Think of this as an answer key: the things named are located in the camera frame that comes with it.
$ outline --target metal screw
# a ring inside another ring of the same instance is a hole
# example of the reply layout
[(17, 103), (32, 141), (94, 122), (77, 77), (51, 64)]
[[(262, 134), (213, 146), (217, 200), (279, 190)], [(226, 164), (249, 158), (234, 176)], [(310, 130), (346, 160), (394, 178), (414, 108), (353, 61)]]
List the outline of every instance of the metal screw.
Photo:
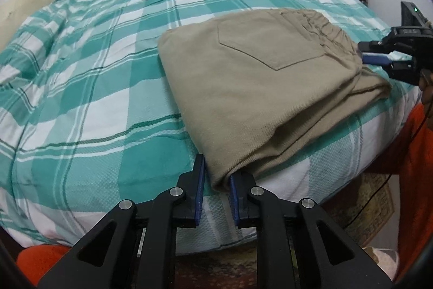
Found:
[(132, 205), (133, 203), (130, 200), (122, 200), (119, 202), (119, 207), (122, 210), (127, 210), (128, 208), (131, 208)]
[(183, 190), (180, 187), (174, 187), (170, 189), (170, 195), (171, 196), (180, 196), (182, 195)]
[(302, 200), (301, 205), (304, 206), (305, 208), (313, 208), (315, 203), (312, 199), (305, 198)]
[(256, 196), (263, 195), (263, 193), (265, 192), (260, 186), (252, 187), (250, 191), (253, 195)]

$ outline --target floor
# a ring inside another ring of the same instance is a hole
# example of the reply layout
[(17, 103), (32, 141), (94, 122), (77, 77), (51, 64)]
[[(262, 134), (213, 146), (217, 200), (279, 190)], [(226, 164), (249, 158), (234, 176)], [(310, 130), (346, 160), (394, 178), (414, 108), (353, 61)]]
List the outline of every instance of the floor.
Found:
[(391, 249), (397, 251), (398, 225), (400, 222), (400, 178), (395, 175), (389, 179), (389, 187), (394, 201), (395, 211), (390, 220), (369, 243), (377, 249)]

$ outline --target patterned rug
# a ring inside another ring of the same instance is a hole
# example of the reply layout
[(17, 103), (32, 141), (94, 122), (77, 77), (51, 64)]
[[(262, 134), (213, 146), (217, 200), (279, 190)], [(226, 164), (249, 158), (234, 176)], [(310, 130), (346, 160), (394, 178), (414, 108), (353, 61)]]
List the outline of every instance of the patterned rug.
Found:
[[(355, 187), (348, 186), (343, 195), (333, 197), (337, 202), (326, 202), (324, 208), (340, 226), (345, 226), (385, 179), (386, 176), (379, 174), (363, 174), (357, 185), (355, 182)], [(346, 231), (358, 244), (365, 246), (386, 224), (393, 212), (391, 192), (386, 185)], [(255, 247), (256, 241), (252, 241), (222, 251), (177, 257), (175, 289), (255, 289)]]

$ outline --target black cable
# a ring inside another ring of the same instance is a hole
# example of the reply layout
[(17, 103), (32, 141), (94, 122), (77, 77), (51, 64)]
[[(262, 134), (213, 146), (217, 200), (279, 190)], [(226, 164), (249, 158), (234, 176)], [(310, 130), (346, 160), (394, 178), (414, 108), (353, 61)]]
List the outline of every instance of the black cable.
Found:
[[(419, 125), (418, 129), (416, 129), (415, 133), (412, 135), (411, 140), (409, 142), (409, 144), (412, 143), (413, 140), (415, 140), (416, 136), (418, 135), (418, 133), (421, 131), (421, 128), (423, 127), (423, 125), (425, 124), (425, 122), (428, 119), (428, 116), (430, 114), (430, 111), (433, 107), (433, 99), (430, 102), (429, 108), (427, 110), (426, 116), (424, 117), (423, 121), (421, 122), (421, 124)], [(362, 206), (362, 208), (359, 210), (359, 212), (356, 214), (356, 216), (354, 216), (354, 218), (346, 225), (343, 227), (343, 229), (346, 229), (347, 227), (349, 227), (355, 220), (358, 219), (358, 217), (361, 215), (362, 211), (368, 206), (368, 204), (370, 203), (370, 201), (373, 199), (374, 196), (377, 195), (377, 193), (383, 189), (383, 187), (388, 183), (389, 179), (391, 179), (391, 176), (393, 176), (393, 174), (389, 174), (389, 176), (386, 178), (386, 180), (383, 182), (383, 184), (381, 186), (379, 186), (379, 188), (373, 193), (373, 195), (370, 196), (370, 198), (367, 200), (367, 202), (365, 203), (364, 206)]]
[(359, 210), (359, 212), (356, 214), (356, 216), (354, 216), (354, 218), (343, 228), (346, 229), (348, 226), (350, 226), (356, 219), (358, 219), (358, 217), (361, 215), (362, 211), (369, 205), (370, 201), (373, 199), (374, 196), (376, 196), (376, 194), (383, 189), (383, 187), (388, 183), (389, 179), (391, 179), (391, 177), (393, 176), (393, 174), (389, 174), (388, 177), (386, 178), (386, 180), (383, 182), (383, 184), (381, 186), (379, 186), (379, 188), (373, 192), (373, 195), (370, 196), (370, 198), (368, 199), (368, 201), (365, 203), (364, 206), (362, 206), (362, 208)]

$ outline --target plaid bedsheet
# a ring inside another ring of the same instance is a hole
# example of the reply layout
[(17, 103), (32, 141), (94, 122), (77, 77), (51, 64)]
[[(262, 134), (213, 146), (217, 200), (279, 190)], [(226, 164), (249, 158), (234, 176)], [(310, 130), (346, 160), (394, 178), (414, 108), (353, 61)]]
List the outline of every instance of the plaid bedsheet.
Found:
[[(120, 200), (144, 202), (173, 186), (197, 151), (165, 79), (159, 36), (279, 7), (320, 11), (354, 41), (388, 32), (357, 0), (56, 0), (29, 17), (0, 54), (0, 225), (23, 246), (72, 245)], [(323, 200), (385, 148), (417, 98), (393, 83), (389, 99), (259, 183), (285, 198)], [(226, 195), (207, 186), (202, 225), (178, 232), (178, 252), (253, 234), (233, 227)]]

